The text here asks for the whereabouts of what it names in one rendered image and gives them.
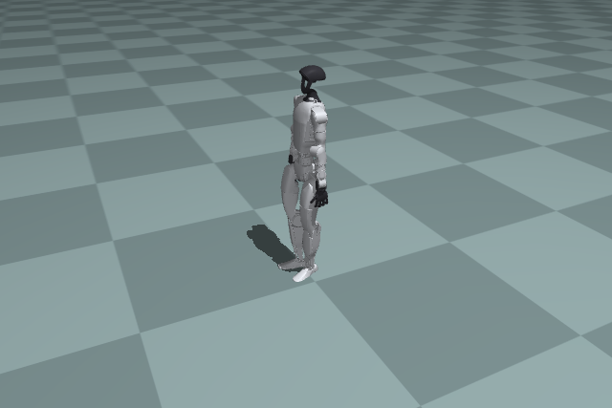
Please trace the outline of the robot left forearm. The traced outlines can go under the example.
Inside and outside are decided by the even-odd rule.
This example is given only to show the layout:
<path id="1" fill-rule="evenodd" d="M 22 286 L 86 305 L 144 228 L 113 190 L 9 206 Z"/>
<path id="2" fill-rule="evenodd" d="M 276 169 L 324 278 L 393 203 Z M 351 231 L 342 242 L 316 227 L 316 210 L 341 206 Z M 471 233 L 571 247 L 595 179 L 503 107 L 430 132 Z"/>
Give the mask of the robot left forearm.
<path id="1" fill-rule="evenodd" d="M 316 181 L 318 181 L 318 188 L 326 187 L 326 173 L 325 173 L 325 164 L 327 162 L 327 156 L 325 149 L 323 147 L 318 148 L 317 150 L 317 158 L 314 159 L 315 165 L 315 177 Z"/>

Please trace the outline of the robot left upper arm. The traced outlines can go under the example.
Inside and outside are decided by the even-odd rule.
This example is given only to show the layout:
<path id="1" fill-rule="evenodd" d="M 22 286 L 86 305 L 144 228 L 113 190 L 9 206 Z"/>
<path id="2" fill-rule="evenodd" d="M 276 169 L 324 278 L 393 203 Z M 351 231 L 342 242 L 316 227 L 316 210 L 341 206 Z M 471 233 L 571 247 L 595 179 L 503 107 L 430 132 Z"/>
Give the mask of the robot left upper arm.
<path id="1" fill-rule="evenodd" d="M 322 108 L 315 107 L 311 109 L 311 122 L 314 125 L 314 138 L 316 141 L 316 144 L 310 148 L 312 157 L 317 158 L 318 148 L 323 147 L 325 149 L 327 121 L 327 113 Z"/>

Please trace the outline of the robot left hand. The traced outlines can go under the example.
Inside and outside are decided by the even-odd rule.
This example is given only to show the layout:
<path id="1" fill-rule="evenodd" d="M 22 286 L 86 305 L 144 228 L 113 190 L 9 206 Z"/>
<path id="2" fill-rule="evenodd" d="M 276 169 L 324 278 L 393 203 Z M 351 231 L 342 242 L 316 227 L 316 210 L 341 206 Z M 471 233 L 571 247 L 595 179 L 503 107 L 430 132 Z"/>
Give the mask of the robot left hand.
<path id="1" fill-rule="evenodd" d="M 316 200 L 315 207 L 321 207 L 321 206 L 324 206 L 325 204 L 328 204 L 328 194 L 325 191 L 326 188 L 327 187 L 318 188 L 318 181 L 316 181 L 316 190 L 317 190 L 317 192 L 316 192 L 315 197 L 310 201 L 310 204 L 314 200 Z"/>

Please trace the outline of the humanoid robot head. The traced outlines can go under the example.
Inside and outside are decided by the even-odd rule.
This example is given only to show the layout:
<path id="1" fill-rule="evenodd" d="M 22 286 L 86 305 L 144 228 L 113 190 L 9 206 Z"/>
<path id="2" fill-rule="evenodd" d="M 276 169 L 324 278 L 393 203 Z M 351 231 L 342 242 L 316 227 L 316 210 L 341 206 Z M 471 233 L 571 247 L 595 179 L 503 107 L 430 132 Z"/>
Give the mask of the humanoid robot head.
<path id="1" fill-rule="evenodd" d="M 314 89 L 310 89 L 310 87 L 312 83 L 315 83 L 319 80 L 324 80 L 326 78 L 324 71 L 318 66 L 310 65 L 300 69 L 299 72 L 302 75 L 301 92 L 303 94 L 307 94 L 307 96 L 303 98 L 303 101 L 311 102 L 313 100 L 309 100 L 309 97 L 313 97 L 314 99 L 316 99 L 315 102 L 321 103 L 320 99 L 317 96 L 317 91 L 315 91 Z M 307 80 L 308 82 L 306 88 L 305 80 Z"/>

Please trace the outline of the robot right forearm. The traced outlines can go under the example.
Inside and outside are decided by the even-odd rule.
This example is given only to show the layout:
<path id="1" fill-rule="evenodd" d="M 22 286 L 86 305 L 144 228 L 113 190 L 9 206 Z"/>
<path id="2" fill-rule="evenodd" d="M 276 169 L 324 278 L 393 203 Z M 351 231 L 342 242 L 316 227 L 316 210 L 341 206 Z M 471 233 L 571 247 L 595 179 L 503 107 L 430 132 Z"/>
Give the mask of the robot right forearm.
<path id="1" fill-rule="evenodd" d="M 292 132 L 291 132 L 292 133 Z M 291 148 L 290 148 L 290 154 L 293 156 L 293 161 L 298 160 L 298 154 L 297 154 L 297 150 L 294 147 L 294 139 L 293 139 L 293 133 L 292 133 L 292 137 L 291 137 Z"/>

